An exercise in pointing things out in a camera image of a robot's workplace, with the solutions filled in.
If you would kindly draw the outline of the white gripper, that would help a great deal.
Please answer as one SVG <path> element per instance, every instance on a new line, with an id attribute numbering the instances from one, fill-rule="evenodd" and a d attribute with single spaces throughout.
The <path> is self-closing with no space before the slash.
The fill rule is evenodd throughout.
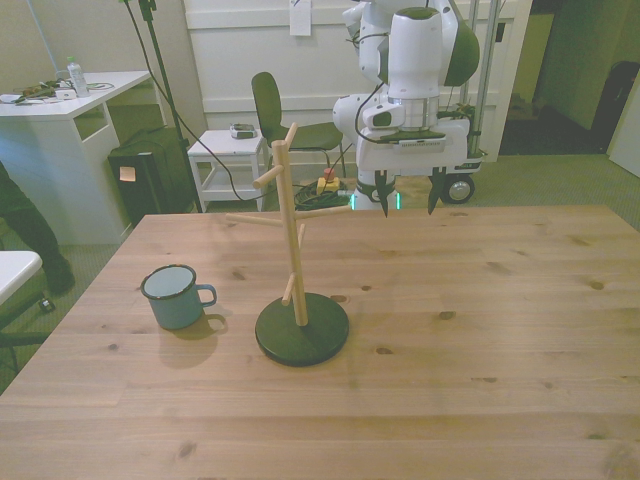
<path id="1" fill-rule="evenodd" d="M 362 131 L 356 148 L 359 170 L 375 171 L 374 185 L 382 211 L 388 216 L 395 205 L 395 175 L 387 170 L 431 169 L 428 214 L 444 190 L 446 168 L 467 158 L 467 119 L 441 119 L 427 130 L 369 129 Z"/>

